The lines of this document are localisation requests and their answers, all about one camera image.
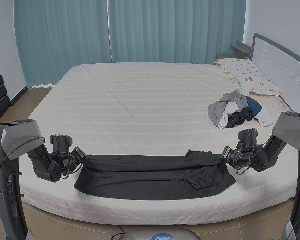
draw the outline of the headboard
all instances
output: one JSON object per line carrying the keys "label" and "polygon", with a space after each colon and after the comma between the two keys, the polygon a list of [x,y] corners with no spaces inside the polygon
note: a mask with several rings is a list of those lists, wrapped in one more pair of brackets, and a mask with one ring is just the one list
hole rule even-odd
{"label": "headboard", "polygon": [[250,59],[279,87],[282,100],[300,113],[300,56],[254,33]]}

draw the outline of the gray cloth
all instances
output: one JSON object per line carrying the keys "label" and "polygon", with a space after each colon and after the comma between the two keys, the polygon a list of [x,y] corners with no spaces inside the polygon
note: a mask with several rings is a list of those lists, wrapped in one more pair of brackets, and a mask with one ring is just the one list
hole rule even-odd
{"label": "gray cloth", "polygon": [[240,94],[237,90],[231,93],[225,93],[219,101],[208,106],[208,115],[215,126],[218,126],[226,105],[229,102],[236,102],[239,107],[238,112],[248,106],[246,96]]}

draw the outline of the curtain fold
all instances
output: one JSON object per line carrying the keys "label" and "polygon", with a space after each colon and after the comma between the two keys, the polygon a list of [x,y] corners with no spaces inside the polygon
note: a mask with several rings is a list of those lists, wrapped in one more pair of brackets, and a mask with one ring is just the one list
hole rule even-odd
{"label": "curtain fold", "polygon": [[213,64],[242,41],[245,0],[108,0],[113,62]]}
{"label": "curtain fold", "polygon": [[15,0],[27,86],[56,84],[73,66],[111,62],[107,0]]}

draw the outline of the baseboard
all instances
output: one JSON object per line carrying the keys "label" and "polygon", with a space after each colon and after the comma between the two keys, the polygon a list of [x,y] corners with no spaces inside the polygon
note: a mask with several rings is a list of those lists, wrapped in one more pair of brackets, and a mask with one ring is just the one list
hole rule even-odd
{"label": "baseboard", "polygon": [[14,98],[11,100],[11,105],[14,105],[18,101],[18,99],[20,99],[21,96],[27,92],[27,90],[28,87],[25,86],[21,91],[19,91],[19,93],[16,96],[14,96]]}

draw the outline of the folded black clothing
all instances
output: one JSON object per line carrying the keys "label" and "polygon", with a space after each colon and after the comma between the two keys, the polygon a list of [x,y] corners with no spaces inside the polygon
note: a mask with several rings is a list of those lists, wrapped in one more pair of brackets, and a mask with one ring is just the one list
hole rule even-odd
{"label": "folded black clothing", "polygon": [[228,123],[225,126],[226,128],[232,128],[236,125],[241,125],[244,121],[251,121],[253,119],[253,114],[250,108],[247,106],[243,108],[240,112],[234,112],[229,114]]}
{"label": "folded black clothing", "polygon": [[219,154],[185,156],[87,155],[74,188],[82,193],[133,200],[176,200],[221,193],[236,180]]}

